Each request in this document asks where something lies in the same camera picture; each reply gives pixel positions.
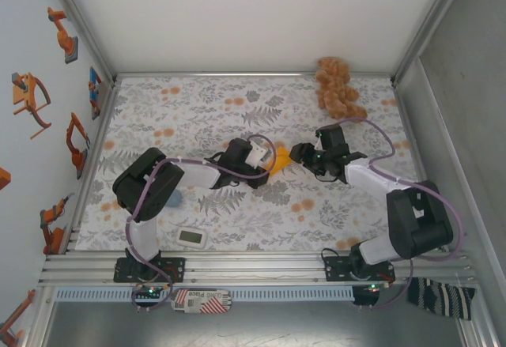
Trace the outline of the orange cloth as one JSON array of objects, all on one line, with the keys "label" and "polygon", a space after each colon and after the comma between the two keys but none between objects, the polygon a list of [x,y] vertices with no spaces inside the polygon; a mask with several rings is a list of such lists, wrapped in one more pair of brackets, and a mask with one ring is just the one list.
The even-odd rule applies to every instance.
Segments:
[{"label": "orange cloth", "polygon": [[290,151],[288,151],[287,148],[283,145],[276,147],[276,161],[274,167],[270,170],[270,175],[275,175],[293,163],[293,160],[290,158],[289,154]]}]

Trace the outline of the brown plush toy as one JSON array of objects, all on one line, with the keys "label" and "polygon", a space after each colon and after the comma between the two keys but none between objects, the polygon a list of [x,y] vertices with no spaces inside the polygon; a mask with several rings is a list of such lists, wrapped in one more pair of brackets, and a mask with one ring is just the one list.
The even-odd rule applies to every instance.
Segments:
[{"label": "brown plush toy", "polygon": [[359,92],[349,85],[349,64],[337,57],[323,57],[318,67],[315,79],[319,83],[319,108],[327,110],[332,119],[366,119],[366,109],[357,104]]}]

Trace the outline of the floral print tablecloth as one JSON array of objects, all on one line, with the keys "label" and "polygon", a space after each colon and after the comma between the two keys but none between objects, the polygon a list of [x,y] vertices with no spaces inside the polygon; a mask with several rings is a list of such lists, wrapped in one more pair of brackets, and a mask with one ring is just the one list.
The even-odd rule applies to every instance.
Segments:
[{"label": "floral print tablecloth", "polygon": [[[311,77],[122,79],[75,247],[126,247],[127,212],[112,185],[150,147],[205,158],[253,134],[287,149],[314,142],[315,131],[332,123],[317,104],[317,86]],[[205,230],[206,247],[216,251],[345,250],[387,230],[384,201],[357,187],[320,182],[299,164],[259,189],[186,187],[182,195],[178,207],[156,219],[164,251],[178,249],[179,227]]]}]

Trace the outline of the white digital timer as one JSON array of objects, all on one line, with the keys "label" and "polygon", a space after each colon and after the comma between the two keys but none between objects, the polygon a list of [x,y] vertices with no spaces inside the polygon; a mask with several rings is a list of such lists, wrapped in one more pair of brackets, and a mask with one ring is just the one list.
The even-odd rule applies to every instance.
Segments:
[{"label": "white digital timer", "polygon": [[176,243],[189,248],[203,249],[207,242],[207,232],[198,228],[179,227]]}]

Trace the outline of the red white striped label tag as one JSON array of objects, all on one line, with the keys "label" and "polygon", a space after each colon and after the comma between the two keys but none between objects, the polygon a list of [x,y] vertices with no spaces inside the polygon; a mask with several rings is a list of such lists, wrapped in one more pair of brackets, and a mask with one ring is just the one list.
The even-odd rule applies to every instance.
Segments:
[{"label": "red white striped label tag", "polygon": [[224,314],[230,310],[232,296],[222,289],[178,289],[171,295],[171,306],[183,314]]}]

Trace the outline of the small black circuit board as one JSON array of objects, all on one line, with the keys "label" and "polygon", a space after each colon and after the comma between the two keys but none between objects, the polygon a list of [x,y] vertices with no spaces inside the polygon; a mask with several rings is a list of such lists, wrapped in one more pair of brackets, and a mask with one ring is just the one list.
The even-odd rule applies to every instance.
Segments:
[{"label": "small black circuit board", "polygon": [[133,290],[132,296],[136,300],[159,300],[164,290],[163,286],[139,284]]},{"label": "small black circuit board", "polygon": [[353,305],[358,307],[374,307],[380,298],[380,292],[388,289],[391,285],[387,283],[354,285],[353,286]]}]

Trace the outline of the blue and orange sticker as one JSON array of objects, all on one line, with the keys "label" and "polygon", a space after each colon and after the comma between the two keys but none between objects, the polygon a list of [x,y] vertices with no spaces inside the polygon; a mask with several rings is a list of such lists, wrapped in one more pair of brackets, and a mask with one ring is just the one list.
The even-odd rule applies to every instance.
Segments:
[{"label": "blue and orange sticker", "polygon": [[92,120],[95,120],[100,116],[101,107],[102,107],[102,96],[100,91],[104,88],[103,82],[99,76],[99,74],[95,71],[95,69],[91,66],[89,68],[89,102],[91,105],[91,117]]}]

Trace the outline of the black white striped sock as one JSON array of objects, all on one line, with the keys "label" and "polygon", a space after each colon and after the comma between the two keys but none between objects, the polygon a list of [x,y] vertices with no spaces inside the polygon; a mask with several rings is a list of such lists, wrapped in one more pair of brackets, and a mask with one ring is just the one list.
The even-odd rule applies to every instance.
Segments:
[{"label": "black white striped sock", "polygon": [[476,289],[440,283],[415,277],[408,290],[408,302],[416,307],[447,318],[471,320],[471,303]]}]

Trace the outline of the orange claw gripper sticker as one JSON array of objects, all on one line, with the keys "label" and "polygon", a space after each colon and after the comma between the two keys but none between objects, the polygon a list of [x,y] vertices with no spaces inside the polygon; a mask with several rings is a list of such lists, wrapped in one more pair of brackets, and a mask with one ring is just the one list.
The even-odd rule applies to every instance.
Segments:
[{"label": "orange claw gripper sticker", "polygon": [[[51,104],[51,97],[43,82],[31,73],[13,73],[12,84],[13,104],[22,104],[22,106],[15,110],[13,114],[18,115],[23,111],[27,111],[39,126],[37,132],[30,136],[30,139],[32,140],[52,125],[51,122],[43,121],[39,114],[40,110]],[[41,91],[44,98],[44,103],[41,105],[38,105],[36,102],[37,90]]]}]

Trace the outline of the aluminium side rail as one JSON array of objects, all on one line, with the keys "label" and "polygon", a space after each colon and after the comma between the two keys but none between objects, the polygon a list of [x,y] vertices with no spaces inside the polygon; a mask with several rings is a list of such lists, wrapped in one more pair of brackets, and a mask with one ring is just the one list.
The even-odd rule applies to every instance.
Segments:
[{"label": "aluminium side rail", "polygon": [[421,83],[400,85],[395,90],[402,121],[419,181],[429,180],[436,185],[442,197],[447,185],[450,158],[442,131],[437,122],[433,95]]},{"label": "aluminium side rail", "polygon": [[93,180],[98,169],[103,143],[108,131],[109,123],[111,121],[112,112],[114,110],[115,99],[118,93],[118,85],[119,83],[117,80],[114,80],[111,83],[111,88],[107,91],[107,97],[104,101],[104,108],[102,115],[100,116],[100,123],[97,129],[96,138],[93,142],[91,153],[86,163],[83,181],[77,196],[74,214],[72,220],[66,226],[66,231],[60,245],[59,254],[61,255],[64,255],[67,251],[72,251],[75,249],[75,247],[71,247],[70,245],[75,244],[77,237],[74,235],[80,232],[81,222],[85,214],[89,194],[93,186]]}]

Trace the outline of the aluminium cross rail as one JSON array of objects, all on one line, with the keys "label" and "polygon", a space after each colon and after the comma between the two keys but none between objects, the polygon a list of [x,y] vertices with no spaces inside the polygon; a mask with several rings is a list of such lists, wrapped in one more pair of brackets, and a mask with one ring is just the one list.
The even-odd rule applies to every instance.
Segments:
[{"label": "aluminium cross rail", "polygon": [[124,78],[157,78],[157,77],[313,77],[313,71],[257,71],[257,72],[122,72],[116,80]]}]

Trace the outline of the aluminium rail base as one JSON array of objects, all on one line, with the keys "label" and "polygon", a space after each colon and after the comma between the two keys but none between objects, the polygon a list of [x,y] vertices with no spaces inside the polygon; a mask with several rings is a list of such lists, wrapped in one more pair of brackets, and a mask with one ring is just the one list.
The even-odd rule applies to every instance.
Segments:
[{"label": "aluminium rail base", "polygon": [[[164,252],[164,257],[186,259],[183,285],[189,286],[275,286],[325,285],[319,252]],[[38,286],[112,286],[119,251],[70,251],[46,258]],[[478,276],[471,260],[462,255],[446,262],[415,259],[413,275],[456,285],[474,285]]]}]

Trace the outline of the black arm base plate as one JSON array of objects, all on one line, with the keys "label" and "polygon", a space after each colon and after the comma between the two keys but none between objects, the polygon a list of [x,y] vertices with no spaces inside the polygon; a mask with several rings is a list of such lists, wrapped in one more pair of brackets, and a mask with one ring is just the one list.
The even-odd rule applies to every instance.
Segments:
[{"label": "black arm base plate", "polygon": [[326,256],[323,258],[327,281],[393,282],[395,272],[389,262],[368,265],[359,258]]},{"label": "black arm base plate", "polygon": [[[169,276],[173,283],[183,281],[184,258],[155,258],[152,264]],[[138,262],[135,258],[119,258],[115,263],[113,281],[115,283],[166,282],[165,276]]]}]

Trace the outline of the aluminium frame post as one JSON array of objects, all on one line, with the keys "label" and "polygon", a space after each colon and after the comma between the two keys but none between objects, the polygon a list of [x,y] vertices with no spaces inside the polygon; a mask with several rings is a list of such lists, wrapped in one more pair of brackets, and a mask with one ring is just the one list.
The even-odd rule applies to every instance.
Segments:
[{"label": "aluminium frame post", "polygon": [[421,55],[431,40],[440,22],[444,19],[454,0],[433,0],[419,29],[416,31],[400,63],[391,75],[391,84],[395,88],[406,76],[412,63]]},{"label": "aluminium frame post", "polygon": [[90,55],[94,58],[102,73],[108,79],[110,86],[113,87],[117,73],[101,47],[98,38],[92,31],[90,27],[91,24],[86,19],[78,0],[59,1],[62,4],[64,12],[70,15],[70,21],[73,23],[78,35],[82,37],[83,43],[88,48]]}]

